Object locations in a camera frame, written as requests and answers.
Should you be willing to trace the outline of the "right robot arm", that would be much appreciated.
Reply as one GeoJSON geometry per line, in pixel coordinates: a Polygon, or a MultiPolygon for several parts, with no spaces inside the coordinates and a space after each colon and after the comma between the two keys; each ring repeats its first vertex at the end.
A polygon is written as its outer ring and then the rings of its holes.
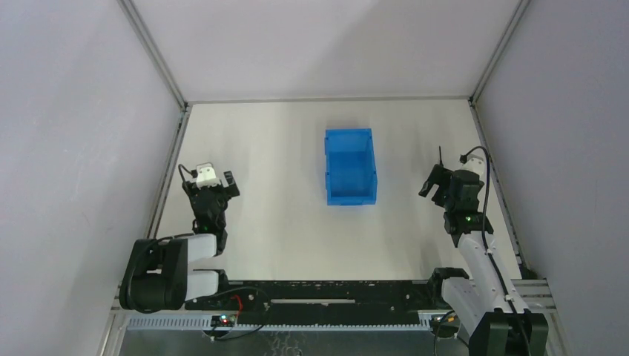
{"type": "Polygon", "coordinates": [[[481,177],[463,165],[451,171],[433,166],[419,196],[444,208],[444,229],[466,261],[469,277],[444,277],[441,297],[468,334],[469,355],[544,355],[549,326],[531,311],[507,276],[493,227],[478,194],[481,177]]]}

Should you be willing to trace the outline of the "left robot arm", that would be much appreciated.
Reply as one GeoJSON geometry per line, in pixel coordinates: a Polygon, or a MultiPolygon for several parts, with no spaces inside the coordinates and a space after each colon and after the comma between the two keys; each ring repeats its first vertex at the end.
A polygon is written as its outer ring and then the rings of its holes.
{"type": "Polygon", "coordinates": [[[177,310],[188,300],[218,291],[218,271],[192,271],[190,265],[224,252],[225,212],[240,190],[231,171],[219,178],[209,164],[192,171],[182,188],[194,215],[192,231],[134,243],[119,289],[123,309],[143,314],[177,310]]]}

